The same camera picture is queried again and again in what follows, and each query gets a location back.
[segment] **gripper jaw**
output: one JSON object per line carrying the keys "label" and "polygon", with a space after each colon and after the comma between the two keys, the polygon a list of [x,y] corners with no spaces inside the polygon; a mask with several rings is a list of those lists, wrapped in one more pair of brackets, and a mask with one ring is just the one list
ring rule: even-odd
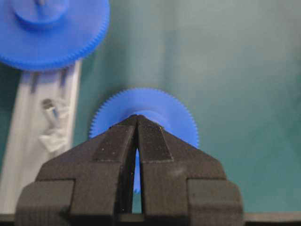
{"label": "gripper jaw", "polygon": [[208,154],[132,115],[46,162],[22,192],[16,225],[126,224],[139,150],[144,225],[243,225],[238,188]]}

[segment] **teal surface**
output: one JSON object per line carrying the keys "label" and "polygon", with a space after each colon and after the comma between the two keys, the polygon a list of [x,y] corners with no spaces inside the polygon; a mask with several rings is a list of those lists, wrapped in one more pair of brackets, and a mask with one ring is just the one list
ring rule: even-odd
{"label": "teal surface", "polygon": [[111,95],[162,89],[188,107],[200,148],[239,185],[245,211],[301,210],[300,9],[299,0],[112,0],[109,33],[83,64],[74,145]]}

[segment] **blue gear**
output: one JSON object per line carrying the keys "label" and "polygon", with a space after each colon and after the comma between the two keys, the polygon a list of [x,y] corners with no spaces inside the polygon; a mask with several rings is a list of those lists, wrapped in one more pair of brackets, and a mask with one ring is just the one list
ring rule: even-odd
{"label": "blue gear", "polygon": [[109,26],[108,0],[0,0],[0,61],[29,71],[87,56]]}
{"label": "blue gear", "polygon": [[[132,114],[142,114],[171,134],[198,148],[198,129],[187,108],[175,97],[158,89],[136,88],[117,93],[97,111],[89,137],[105,132]],[[134,191],[140,192],[139,155],[136,155]]]}

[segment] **gear teeth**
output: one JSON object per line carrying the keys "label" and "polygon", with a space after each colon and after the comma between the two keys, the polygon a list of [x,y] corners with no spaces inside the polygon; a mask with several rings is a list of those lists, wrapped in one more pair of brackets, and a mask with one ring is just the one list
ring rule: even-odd
{"label": "gear teeth", "polygon": [[172,98],[173,100],[175,100],[179,105],[181,105],[183,107],[183,109],[185,110],[185,112],[187,113],[187,115],[189,116],[192,124],[193,124],[193,127],[194,127],[194,130],[195,130],[195,135],[196,135],[196,148],[199,147],[199,135],[198,135],[198,127],[197,127],[197,124],[196,122],[194,121],[193,119],[193,116],[192,114],[190,113],[190,111],[188,110],[188,108],[181,102],[179,101],[176,97],[172,96],[171,94],[169,93],[166,93],[165,91],[162,91],[160,89],[154,89],[154,88],[130,88],[130,89],[126,89],[126,90],[122,90],[122,91],[119,91],[118,93],[114,94],[113,96],[111,96],[110,98],[108,98],[107,100],[105,100],[105,102],[100,106],[100,108],[96,111],[93,119],[92,119],[92,122],[91,122],[91,126],[90,126],[90,130],[89,130],[89,137],[92,138],[93,136],[93,132],[95,131],[95,123],[96,123],[96,119],[99,117],[99,114],[101,111],[103,111],[107,105],[111,104],[111,102],[122,96],[123,94],[127,93],[127,92],[132,92],[132,91],[143,91],[143,90],[153,90],[155,92],[158,92],[160,94],[163,94],[163,95],[167,95],[169,96],[170,98]]}
{"label": "gear teeth", "polygon": [[[97,119],[100,117],[100,114],[102,113],[102,111],[105,111],[106,108],[108,106],[110,106],[116,99],[118,98],[122,98],[123,95],[126,95],[130,92],[143,92],[145,90],[148,90],[148,91],[153,91],[153,92],[156,92],[158,93],[158,95],[164,95],[164,96],[167,96],[171,99],[173,99],[175,101],[175,103],[179,106],[181,106],[181,108],[185,111],[185,114],[188,116],[189,118],[189,123],[191,124],[191,126],[193,127],[193,130],[194,130],[194,137],[195,137],[195,143],[194,145],[198,148],[198,143],[199,143],[199,136],[198,136],[198,128],[197,128],[197,125],[192,117],[192,114],[189,112],[189,110],[187,109],[187,107],[182,103],[180,102],[177,98],[175,98],[174,96],[170,95],[169,93],[166,93],[162,90],[159,90],[159,89],[153,89],[153,88],[131,88],[131,89],[126,89],[126,90],[122,90],[118,93],[116,93],[115,95],[111,96],[110,98],[108,98],[101,106],[100,108],[96,111],[93,119],[92,119],[92,122],[91,122],[91,126],[90,126],[90,130],[89,130],[89,137],[92,138],[93,136],[95,136],[95,134],[99,134],[99,132],[97,132]],[[134,188],[134,192],[136,194],[140,193],[140,189],[139,187],[135,187]]]}
{"label": "gear teeth", "polygon": [[75,53],[71,53],[61,59],[56,59],[52,62],[40,62],[38,65],[32,63],[30,61],[18,61],[14,59],[10,59],[2,54],[0,54],[0,61],[15,67],[20,70],[27,70],[27,71],[45,71],[45,70],[57,70],[60,68],[68,67],[72,65],[75,61],[80,58],[85,58],[98,46],[98,44],[105,38],[106,33],[108,31],[109,22],[110,22],[110,6],[109,2],[106,1],[106,8],[107,8],[107,17],[104,20],[98,34],[88,43],[86,46],[81,48]]}

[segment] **green background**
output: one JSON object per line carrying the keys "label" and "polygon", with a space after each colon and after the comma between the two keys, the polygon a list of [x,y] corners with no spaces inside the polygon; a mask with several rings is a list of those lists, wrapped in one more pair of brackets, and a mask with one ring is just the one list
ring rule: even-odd
{"label": "green background", "polygon": [[[245,211],[301,210],[301,1],[112,0],[84,60],[74,145],[116,92],[162,89],[198,125],[200,148],[241,189]],[[0,65],[0,154],[19,72]]]}

